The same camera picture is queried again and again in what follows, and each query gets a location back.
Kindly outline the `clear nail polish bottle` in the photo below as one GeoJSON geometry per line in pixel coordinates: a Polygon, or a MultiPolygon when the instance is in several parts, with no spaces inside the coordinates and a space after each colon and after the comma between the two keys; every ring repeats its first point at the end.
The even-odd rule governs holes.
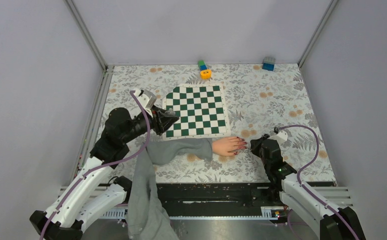
{"type": "Polygon", "coordinates": [[[172,118],[173,117],[177,117],[176,112],[172,108],[166,110],[165,116],[166,117],[172,117],[172,118]]]}

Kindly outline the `grey sleeved forearm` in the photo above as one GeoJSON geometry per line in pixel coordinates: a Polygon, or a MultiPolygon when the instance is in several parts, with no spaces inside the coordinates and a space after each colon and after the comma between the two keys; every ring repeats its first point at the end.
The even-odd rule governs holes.
{"type": "Polygon", "coordinates": [[[177,155],[194,154],[202,160],[213,157],[212,139],[185,138],[151,141],[136,159],[128,199],[128,236],[132,240],[177,240],[170,217],[158,197],[155,165],[166,165],[177,155]]]}

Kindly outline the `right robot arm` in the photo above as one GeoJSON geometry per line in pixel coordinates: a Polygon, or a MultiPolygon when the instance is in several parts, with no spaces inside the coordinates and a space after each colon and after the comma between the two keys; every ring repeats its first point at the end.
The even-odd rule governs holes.
{"type": "Polygon", "coordinates": [[[291,208],[320,240],[364,240],[363,228],[351,207],[340,207],[322,196],[283,160],[280,145],[287,138],[287,133],[280,131],[250,141],[250,151],[263,162],[270,181],[270,203],[291,208]]]}

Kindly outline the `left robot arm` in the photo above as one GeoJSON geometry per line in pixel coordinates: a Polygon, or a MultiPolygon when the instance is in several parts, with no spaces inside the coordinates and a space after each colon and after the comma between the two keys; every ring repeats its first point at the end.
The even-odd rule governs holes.
{"type": "Polygon", "coordinates": [[[79,174],[63,194],[46,210],[36,210],[29,220],[42,240],[80,240],[84,232],[107,211],[119,204],[132,205],[137,193],[127,180],[111,184],[90,200],[101,180],[123,160],[136,157],[129,153],[128,143],[153,130],[157,135],[167,131],[179,117],[156,106],[144,109],[131,118],[126,108],[113,109],[105,121],[100,139],[90,152],[79,174]]]}

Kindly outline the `person's hand with painted nails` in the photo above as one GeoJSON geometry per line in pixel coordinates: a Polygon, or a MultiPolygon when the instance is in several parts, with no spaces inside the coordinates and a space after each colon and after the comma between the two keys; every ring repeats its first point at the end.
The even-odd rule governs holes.
{"type": "Polygon", "coordinates": [[[247,142],[240,137],[231,136],[215,140],[211,144],[212,152],[219,156],[236,156],[240,151],[248,148],[247,142]]]}

